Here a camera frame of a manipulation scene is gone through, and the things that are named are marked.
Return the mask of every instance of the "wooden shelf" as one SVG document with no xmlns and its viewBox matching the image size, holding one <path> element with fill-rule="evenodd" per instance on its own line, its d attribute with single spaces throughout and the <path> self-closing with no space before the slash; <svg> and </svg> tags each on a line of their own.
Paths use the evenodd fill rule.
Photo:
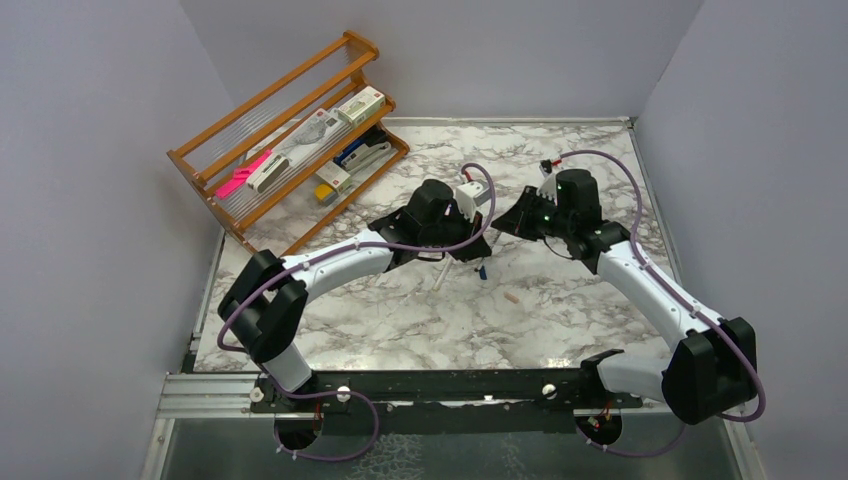
<svg viewBox="0 0 848 480">
<path fill-rule="evenodd" d="M 309 95 L 297 101 L 288 108 L 272 110 L 272 116 L 268 114 L 268 104 L 270 99 L 289 85 L 301 77 L 304 73 L 314 68 L 317 64 L 325 61 L 337 51 L 345 49 L 347 54 L 347 65 L 335 73 L 332 77 L 314 89 Z M 287 179 L 287 176 L 281 177 L 281 181 L 275 183 L 269 190 L 262 194 L 256 194 L 253 198 L 244 201 L 231 201 L 228 199 L 221 200 L 215 196 L 215 192 L 232 178 L 232 171 L 235 168 L 244 167 L 256 161 L 262 153 L 270 148 L 273 148 L 282 142 L 290 135 L 301 123 L 319 108 L 330 110 L 335 106 L 343 103 L 348 97 L 356 94 L 370 83 L 362 73 L 362 68 L 369 62 L 379 57 L 379 50 L 367 39 L 356 34 L 355 32 L 347 31 L 341 38 L 330 44 L 324 50 L 318 52 L 311 59 L 292 70 L 267 88 L 259 92 L 256 96 L 248 100 L 244 105 L 239 106 L 224 118 L 204 130 L 201 134 L 188 141 L 182 147 L 168 152 L 168 157 L 189 182 L 192 189 L 203 199 L 209 210 L 221 225 L 233 237 L 239 240 L 245 248 L 255 252 L 256 249 L 245 239 L 247 229 L 254 225 L 263 215 L 267 214 L 271 208 L 277 203 L 285 199 L 289 194 L 297 189 L 304 181 L 309 179 L 315 172 L 325 163 L 339 155 L 345 147 L 353 143 L 357 138 L 362 136 L 369 128 L 377 125 L 379 128 L 386 131 L 389 142 L 392 148 L 397 152 L 383 166 L 381 166 L 374 174 L 368 177 L 363 183 L 350 194 L 339 202 L 324 218 L 316 223 L 304 236 L 298 239 L 285 253 L 294 253 L 298 248 L 305 244 L 310 238 L 317 234 L 321 228 L 329 224 L 336 216 L 361 195 L 378 177 L 383 175 L 389 168 L 403 158 L 409 152 L 409 146 L 399 139 L 397 136 L 387 131 L 381 122 L 381 119 L 389 112 L 395 109 L 395 102 L 386 92 L 383 94 L 386 97 L 386 104 L 380 108 L 375 115 L 366 120 L 362 125 L 356 128 L 348 128 L 348 132 L 343 138 L 330 146 L 322 154 L 316 158 L 307 159 L 306 165 L 297 167 L 294 177 Z M 283 126 L 290 123 L 295 116 L 302 114 L 305 111 L 309 114 L 302 115 L 301 119 L 287 128 L 285 131 L 277 135 L 267 145 L 262 148 L 255 148 L 257 145 L 265 141 L 269 136 L 275 134 Z M 270 119 L 262 121 L 261 125 L 252 128 L 249 132 L 241 133 L 239 119 L 245 116 L 250 116 L 255 112 L 262 112 L 263 115 L 271 116 Z M 228 145 L 228 148 L 221 152 L 221 148 L 211 148 L 214 155 L 204 151 L 203 154 L 198 153 L 204 146 L 218 144 L 234 144 Z"/>
</svg>

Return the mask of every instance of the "white wall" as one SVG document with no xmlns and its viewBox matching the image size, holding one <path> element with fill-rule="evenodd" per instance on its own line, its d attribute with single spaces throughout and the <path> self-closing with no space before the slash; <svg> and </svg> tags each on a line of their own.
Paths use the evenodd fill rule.
<svg viewBox="0 0 848 480">
<path fill-rule="evenodd" d="M 756 328 L 769 478 L 842 478 L 848 3 L 706 0 L 637 124 L 683 280 Z"/>
<path fill-rule="evenodd" d="M 0 7 L 0 472 L 137 477 L 216 223 L 165 151 L 232 108 L 177 0 Z"/>
<path fill-rule="evenodd" d="M 181 0 L 236 103 L 352 29 L 396 115 L 571 117 L 641 113 L 701 2 Z"/>
</svg>

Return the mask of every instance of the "white marble surface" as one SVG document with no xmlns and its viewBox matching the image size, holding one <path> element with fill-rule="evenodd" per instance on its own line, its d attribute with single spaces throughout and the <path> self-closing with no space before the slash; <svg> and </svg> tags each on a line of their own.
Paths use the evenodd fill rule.
<svg viewBox="0 0 848 480">
<path fill-rule="evenodd" d="M 524 185 L 539 185 L 538 162 L 558 153 L 595 148 L 621 158 L 645 192 L 633 145 L 623 126 L 446 126 L 394 127 L 410 153 L 302 251 L 343 240 L 367 221 L 405 204 L 425 178 L 459 182 L 461 164 L 474 161 L 497 183 L 498 213 L 506 211 Z M 598 180 L 605 218 L 629 228 L 635 212 L 624 174 L 610 162 L 589 156 L 569 159 Z M 275 207 L 251 232 L 257 248 L 282 253 L 326 209 L 307 191 Z M 666 271 L 668 258 L 653 209 L 646 205 L 640 239 Z M 487 238 L 494 236 L 487 232 Z M 565 252 L 565 245 L 554 242 Z M 256 371 L 243 354 L 215 346 L 222 320 L 215 313 L 224 292 L 249 258 L 227 238 L 196 371 Z M 669 356 L 657 332 L 621 295 L 579 262 L 551 254 L 541 242 L 502 235 L 482 281 L 474 264 L 455 264 L 441 290 L 431 291 L 443 263 L 412 262 L 363 278 L 312 302 L 296 343 L 316 369 L 448 369 L 576 366 L 611 348 Z M 509 292 L 520 299 L 504 298 Z M 231 334 L 227 343 L 236 344 Z"/>
</svg>

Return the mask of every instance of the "blue object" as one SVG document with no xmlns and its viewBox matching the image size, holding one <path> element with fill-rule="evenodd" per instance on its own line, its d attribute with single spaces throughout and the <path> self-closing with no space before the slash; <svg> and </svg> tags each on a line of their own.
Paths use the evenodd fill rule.
<svg viewBox="0 0 848 480">
<path fill-rule="evenodd" d="M 356 150 L 357 148 L 359 148 L 359 146 L 362 145 L 363 143 L 365 143 L 365 135 L 357 138 L 356 140 L 353 141 L 353 143 L 348 145 L 347 148 L 342 150 L 342 153 L 340 153 L 338 157 L 333 159 L 333 163 L 335 163 L 336 165 L 341 167 L 342 166 L 342 160 L 347 158 L 348 155 L 353 153 L 353 151 Z"/>
</svg>

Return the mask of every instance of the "yellow sponge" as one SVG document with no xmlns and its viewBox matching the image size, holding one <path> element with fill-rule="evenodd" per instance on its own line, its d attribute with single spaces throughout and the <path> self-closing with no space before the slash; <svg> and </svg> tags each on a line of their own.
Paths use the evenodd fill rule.
<svg viewBox="0 0 848 480">
<path fill-rule="evenodd" d="M 322 183 L 315 187 L 315 198 L 321 202 L 321 205 L 329 205 L 339 198 L 339 194 L 326 183 Z"/>
</svg>

